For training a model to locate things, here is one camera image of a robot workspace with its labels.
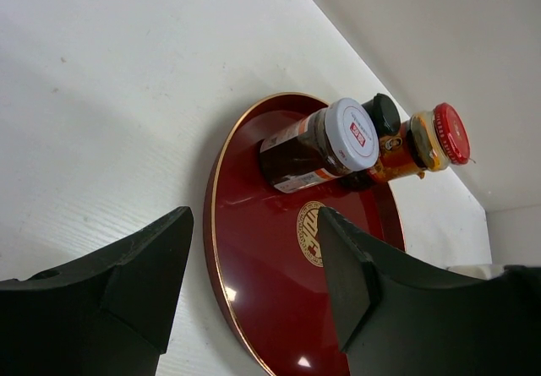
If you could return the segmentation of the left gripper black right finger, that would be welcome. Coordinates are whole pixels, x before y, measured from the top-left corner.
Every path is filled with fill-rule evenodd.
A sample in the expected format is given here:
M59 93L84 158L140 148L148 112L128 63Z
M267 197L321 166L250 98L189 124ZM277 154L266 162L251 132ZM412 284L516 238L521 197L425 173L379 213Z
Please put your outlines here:
M539 374L539 268L479 279L416 259L331 208L318 227L350 374Z

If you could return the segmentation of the red lid sauce jar back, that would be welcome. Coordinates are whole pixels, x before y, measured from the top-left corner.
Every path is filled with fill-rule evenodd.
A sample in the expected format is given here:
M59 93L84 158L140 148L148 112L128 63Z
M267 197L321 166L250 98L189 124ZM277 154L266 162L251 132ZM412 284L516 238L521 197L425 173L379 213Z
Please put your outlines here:
M380 154L367 174L375 183L444 171L450 165L465 165L471 147L456 109L440 103L429 111L414 113L401 123L397 134L380 138Z

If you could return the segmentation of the white lid dark jar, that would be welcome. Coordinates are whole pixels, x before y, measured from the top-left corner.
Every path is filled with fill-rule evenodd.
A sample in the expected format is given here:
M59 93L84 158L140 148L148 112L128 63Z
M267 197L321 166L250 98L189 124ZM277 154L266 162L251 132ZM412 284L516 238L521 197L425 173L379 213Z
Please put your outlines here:
M373 120L352 98L341 98L263 140L266 181L295 193L374 166L379 145Z

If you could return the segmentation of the small black cap spice bottle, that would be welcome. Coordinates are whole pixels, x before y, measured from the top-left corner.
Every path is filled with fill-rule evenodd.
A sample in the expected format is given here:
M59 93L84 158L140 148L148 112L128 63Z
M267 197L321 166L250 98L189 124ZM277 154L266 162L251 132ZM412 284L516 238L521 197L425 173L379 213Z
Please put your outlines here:
M372 100L362 104L374 124L379 141L379 158L368 170L353 172L339 180L346 189L364 191L382 183L377 175L383 171L384 154L393 147L401 146L401 119L394 101L384 94L377 94Z

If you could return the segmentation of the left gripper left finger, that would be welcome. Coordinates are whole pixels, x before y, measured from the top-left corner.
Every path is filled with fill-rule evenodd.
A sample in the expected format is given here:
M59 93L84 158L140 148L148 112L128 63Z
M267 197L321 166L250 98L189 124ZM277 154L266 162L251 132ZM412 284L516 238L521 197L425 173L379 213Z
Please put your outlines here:
M178 207L81 258L3 281L2 374L155 374L193 229L191 209Z

